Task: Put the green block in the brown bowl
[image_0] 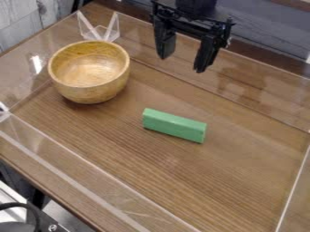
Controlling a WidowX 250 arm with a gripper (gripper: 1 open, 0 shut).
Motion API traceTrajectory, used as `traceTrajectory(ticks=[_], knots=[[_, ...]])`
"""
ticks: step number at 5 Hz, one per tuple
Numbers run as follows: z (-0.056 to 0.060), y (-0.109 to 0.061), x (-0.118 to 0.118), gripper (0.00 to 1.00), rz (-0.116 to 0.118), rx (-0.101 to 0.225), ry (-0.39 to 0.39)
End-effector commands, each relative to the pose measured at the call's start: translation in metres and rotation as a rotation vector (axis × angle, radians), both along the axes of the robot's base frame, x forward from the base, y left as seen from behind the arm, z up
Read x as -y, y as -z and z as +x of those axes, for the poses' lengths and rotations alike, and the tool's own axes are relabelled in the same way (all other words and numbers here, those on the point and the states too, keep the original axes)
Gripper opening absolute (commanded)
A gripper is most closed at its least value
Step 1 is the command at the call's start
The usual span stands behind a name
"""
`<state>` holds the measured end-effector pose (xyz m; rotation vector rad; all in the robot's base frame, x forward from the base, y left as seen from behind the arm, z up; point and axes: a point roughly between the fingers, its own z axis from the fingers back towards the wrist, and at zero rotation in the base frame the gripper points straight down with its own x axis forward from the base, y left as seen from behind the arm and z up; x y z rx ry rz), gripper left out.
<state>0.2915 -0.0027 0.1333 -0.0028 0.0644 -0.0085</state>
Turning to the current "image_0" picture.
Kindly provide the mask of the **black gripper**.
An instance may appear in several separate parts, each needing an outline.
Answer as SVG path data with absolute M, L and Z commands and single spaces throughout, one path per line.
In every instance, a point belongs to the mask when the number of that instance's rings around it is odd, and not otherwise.
M 228 39 L 231 17 L 216 12 L 216 0 L 150 0 L 150 22 L 156 52 L 165 59 L 174 52 L 174 34 L 200 39 L 193 70 L 202 73 L 220 49 L 217 39 Z

